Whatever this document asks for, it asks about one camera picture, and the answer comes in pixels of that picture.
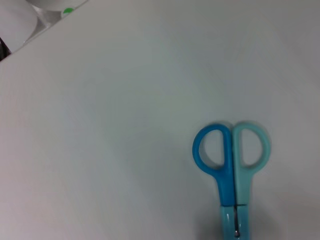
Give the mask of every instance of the white object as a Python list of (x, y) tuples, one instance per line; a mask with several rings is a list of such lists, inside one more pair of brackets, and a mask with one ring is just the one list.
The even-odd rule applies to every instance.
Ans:
[(11, 52), (23, 46), (37, 22), (36, 11), (25, 0), (0, 0), (0, 38)]
[(49, 11), (63, 11), (70, 6), (78, 7), (86, 0), (27, 0), (32, 5)]
[(221, 120), (271, 138), (252, 239), (320, 239), (320, 82), (292, 51), (302, 35), (318, 47), (319, 8), (90, 0), (0, 62), (1, 239), (221, 239), (216, 184), (192, 157)]

